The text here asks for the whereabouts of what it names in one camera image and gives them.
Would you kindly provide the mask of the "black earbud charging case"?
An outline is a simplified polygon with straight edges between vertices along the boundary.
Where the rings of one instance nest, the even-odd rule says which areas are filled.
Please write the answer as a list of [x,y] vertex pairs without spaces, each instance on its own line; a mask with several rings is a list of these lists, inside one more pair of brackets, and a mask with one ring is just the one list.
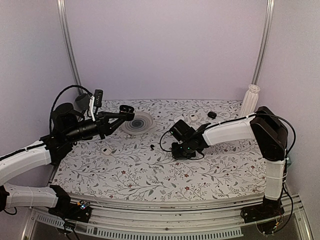
[[129,105],[120,105],[119,113],[125,116],[126,121],[132,121],[135,117],[135,109]]

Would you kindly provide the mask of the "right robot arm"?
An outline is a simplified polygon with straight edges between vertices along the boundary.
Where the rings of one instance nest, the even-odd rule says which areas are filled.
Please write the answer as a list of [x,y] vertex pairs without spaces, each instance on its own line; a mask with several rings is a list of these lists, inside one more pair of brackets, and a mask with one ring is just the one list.
[[202,154],[203,150],[218,144],[253,140],[266,163],[266,201],[259,206],[262,218],[269,218],[278,210],[286,177],[288,158],[288,129],[283,119],[274,115],[266,106],[250,115],[214,124],[203,124],[198,129],[178,120],[169,133],[176,139],[171,145],[174,159],[188,159]]

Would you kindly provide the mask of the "white case near left arm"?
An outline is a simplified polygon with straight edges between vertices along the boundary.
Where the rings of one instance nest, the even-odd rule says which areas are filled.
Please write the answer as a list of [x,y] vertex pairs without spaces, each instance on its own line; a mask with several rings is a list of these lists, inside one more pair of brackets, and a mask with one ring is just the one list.
[[107,148],[107,147],[105,147],[105,148],[103,148],[103,149],[101,150],[101,153],[102,153],[104,156],[109,156],[109,155],[112,154],[112,150],[109,149],[109,148]]

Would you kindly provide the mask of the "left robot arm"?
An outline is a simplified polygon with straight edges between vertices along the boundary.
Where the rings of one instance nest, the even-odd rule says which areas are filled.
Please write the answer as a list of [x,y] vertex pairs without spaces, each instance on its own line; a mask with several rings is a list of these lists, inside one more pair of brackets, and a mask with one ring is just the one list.
[[134,119],[134,108],[121,105],[118,113],[100,111],[90,119],[74,109],[72,103],[60,104],[51,114],[53,130],[25,148],[0,158],[0,209],[46,207],[63,217],[74,213],[70,196],[58,185],[28,187],[9,184],[9,180],[39,166],[60,164],[75,143],[111,135],[120,125]]

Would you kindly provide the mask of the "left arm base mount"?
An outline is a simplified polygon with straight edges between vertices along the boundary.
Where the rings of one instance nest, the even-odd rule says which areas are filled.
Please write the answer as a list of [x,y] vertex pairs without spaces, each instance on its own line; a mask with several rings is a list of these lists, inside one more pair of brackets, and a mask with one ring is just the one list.
[[61,218],[62,220],[73,220],[88,223],[92,214],[92,207],[87,201],[56,205],[48,208],[48,213]]

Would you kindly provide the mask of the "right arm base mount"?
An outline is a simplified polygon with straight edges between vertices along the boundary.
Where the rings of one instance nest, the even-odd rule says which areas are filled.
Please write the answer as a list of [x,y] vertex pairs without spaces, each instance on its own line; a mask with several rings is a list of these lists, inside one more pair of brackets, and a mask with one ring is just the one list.
[[257,223],[257,230],[263,235],[272,235],[276,232],[285,213],[282,202],[263,199],[260,204],[246,206],[241,209],[240,216],[245,223]]

